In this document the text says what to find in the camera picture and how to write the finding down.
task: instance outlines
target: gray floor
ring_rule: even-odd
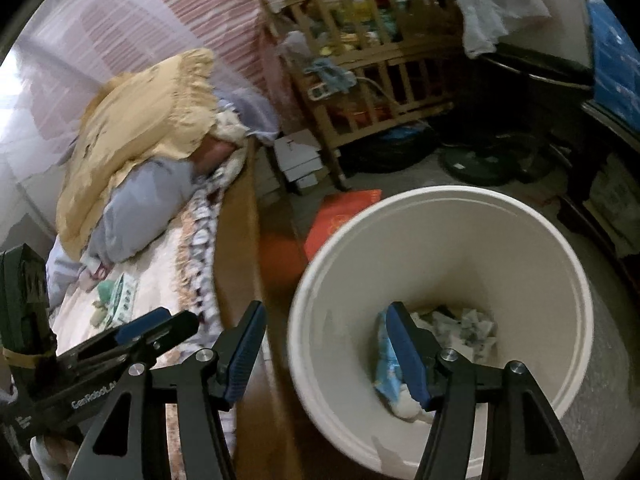
[[[384,197],[406,190],[441,184],[460,184],[437,163],[437,153],[404,171],[356,174],[354,190],[381,189]],[[603,254],[587,238],[566,229],[556,215],[558,194],[566,189],[566,175],[555,170],[533,184],[512,182],[497,188],[532,206],[558,227],[580,259],[591,284],[594,343],[587,374],[578,396],[562,419],[588,480],[613,480],[640,442],[640,316],[637,298]],[[322,199],[337,192],[329,179],[306,196],[289,195],[294,225],[301,240],[313,223]],[[631,472],[621,478],[637,478]]]

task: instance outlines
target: screw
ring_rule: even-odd
[[[142,363],[134,363],[129,367],[129,375],[137,377],[145,371],[145,365]]]
[[[440,352],[440,357],[442,357],[445,361],[449,361],[452,363],[457,360],[458,352],[456,352],[453,348],[445,348],[442,352]]]
[[[196,359],[201,363],[211,361],[213,359],[213,350],[209,348],[203,348],[202,350],[199,350],[196,354]]]
[[[527,371],[527,367],[520,361],[511,361],[509,363],[509,368],[513,373],[518,375],[522,375],[524,372]]]

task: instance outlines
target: yellow pillow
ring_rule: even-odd
[[[217,99],[207,83],[212,66],[212,51],[190,50],[114,78],[92,101],[56,211],[69,257],[80,259],[111,192],[129,171],[152,156],[187,158],[214,128]]]

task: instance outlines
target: trash can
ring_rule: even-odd
[[[498,192],[434,186],[363,211],[316,254],[289,319],[290,370],[310,418],[337,449],[413,479],[430,431],[405,422],[372,386],[377,315],[477,308],[497,323],[489,364],[523,361],[556,415],[571,405],[593,338],[593,305],[572,248],[542,215]],[[486,405],[476,410],[467,477],[480,474]]]

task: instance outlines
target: red cloth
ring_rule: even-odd
[[[369,189],[325,196],[306,237],[306,257],[311,260],[331,235],[359,212],[379,202],[381,195],[379,189]]]

